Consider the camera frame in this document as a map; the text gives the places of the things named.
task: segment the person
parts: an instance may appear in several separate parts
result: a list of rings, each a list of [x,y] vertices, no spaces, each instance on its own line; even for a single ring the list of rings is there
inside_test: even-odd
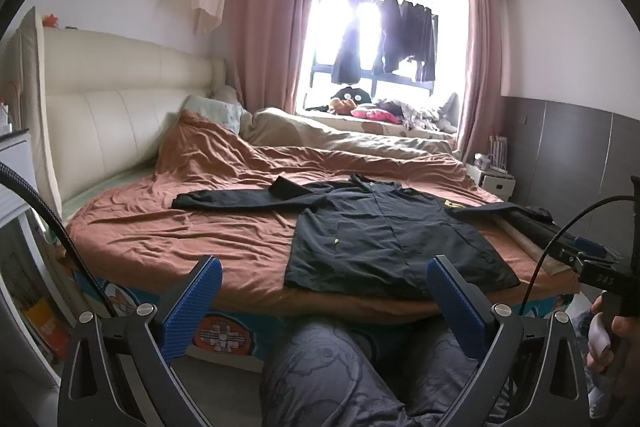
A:
[[[589,371],[604,370],[610,350],[598,354],[585,333],[590,312],[576,320]],[[612,331],[631,343],[616,383],[618,399],[640,396],[640,320],[616,317]],[[442,317],[419,323],[391,363],[374,367],[357,336],[340,320],[307,317],[291,325],[265,364],[260,384],[263,427],[431,427],[437,425],[476,367]],[[508,408],[505,386],[486,425],[499,425]]]

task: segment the black cable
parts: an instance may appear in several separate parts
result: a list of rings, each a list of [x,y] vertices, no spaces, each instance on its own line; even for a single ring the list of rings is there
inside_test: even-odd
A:
[[[562,237],[562,234],[564,232],[566,232],[572,226],[574,226],[574,224],[577,221],[582,219],[584,216],[586,216],[590,212],[594,211],[596,208],[599,208],[599,207],[601,207],[601,206],[603,206],[604,204],[607,204],[607,203],[613,203],[614,201],[636,201],[636,199],[633,196],[610,196],[609,198],[604,198],[603,200],[597,201],[596,203],[593,203],[591,206],[588,206],[587,208],[585,208],[583,211],[580,212],[580,214],[575,216],[571,221],[569,221],[566,225],[564,225],[564,227],[562,227],[558,231],[558,233],[556,233],[556,235],[551,239],[551,241],[549,241],[547,243],[547,245],[545,247],[545,250],[542,251],[542,255],[540,256],[538,264],[536,264],[536,269],[533,270],[533,275],[531,276],[531,280],[529,281],[529,286],[527,287],[527,292],[524,294],[524,298],[522,299],[522,304],[520,305],[520,311],[518,312],[518,315],[522,315],[524,313],[524,308],[527,305],[527,301],[529,301],[529,296],[531,295],[531,291],[533,289],[533,285],[536,282],[536,277],[538,276],[538,273],[540,272],[540,268],[542,268],[542,263],[546,259],[546,255],[549,252],[549,248],[558,239],[560,239],[560,237]]]
[[[78,250],[76,249],[76,245],[74,245],[73,241],[69,237],[68,233],[66,233],[66,229],[60,218],[55,214],[53,210],[51,210],[50,206],[42,199],[42,197],[36,192],[36,190],[31,187],[28,182],[20,176],[13,169],[9,168],[4,163],[0,162],[0,185],[4,185],[9,190],[12,190],[20,196],[24,201],[31,205],[31,208],[35,210],[42,219],[44,219],[45,223],[49,225],[49,228],[56,234],[56,237],[62,243],[62,246],[65,248],[67,253],[71,256],[71,258],[78,266],[78,269],[82,272],[82,275],[86,277],[89,281],[89,284],[93,287],[94,291],[97,293],[98,297],[104,304],[104,307],[107,308],[107,312],[111,315],[111,317],[117,317],[116,309],[113,307],[113,303],[109,300],[108,296],[104,292],[104,290],[100,287],[97,280],[95,280],[94,276],[91,274],[86,264],[80,257]]]

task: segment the pink pillow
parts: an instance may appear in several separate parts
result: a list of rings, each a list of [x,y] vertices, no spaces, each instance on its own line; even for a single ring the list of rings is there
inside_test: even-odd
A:
[[[400,119],[384,109],[359,109],[351,111],[351,116],[364,118],[365,120],[376,120],[389,123],[401,123]]]

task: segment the window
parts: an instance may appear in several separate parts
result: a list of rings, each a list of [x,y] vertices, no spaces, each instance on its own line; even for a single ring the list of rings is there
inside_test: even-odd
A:
[[[359,0],[360,82],[371,98],[397,98],[427,105],[434,91],[462,94],[468,33],[468,0],[408,0],[436,14],[437,48],[434,82],[415,82],[417,62],[403,60],[392,73],[373,74],[381,37],[379,5],[383,0]],[[315,0],[306,33],[298,85],[298,110],[325,106],[342,87],[331,83],[331,72],[342,36],[352,17],[347,0]]]

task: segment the metal screw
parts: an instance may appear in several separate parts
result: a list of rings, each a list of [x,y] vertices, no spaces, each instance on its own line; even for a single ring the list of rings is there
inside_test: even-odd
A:
[[[141,317],[146,317],[153,310],[154,310],[153,304],[145,303],[145,304],[140,304],[140,306],[138,306],[138,309],[136,309],[136,313]]]
[[[564,312],[556,312],[554,317],[558,322],[562,322],[562,324],[567,324],[567,322],[569,322],[569,315]]]
[[[78,320],[82,323],[82,324],[87,324],[87,322],[90,322],[94,319],[94,314],[92,314],[92,312],[82,312],[80,314],[80,316],[78,317]]]
[[[511,308],[506,304],[496,304],[494,306],[494,310],[498,315],[500,315],[500,317],[508,317],[511,315]]]

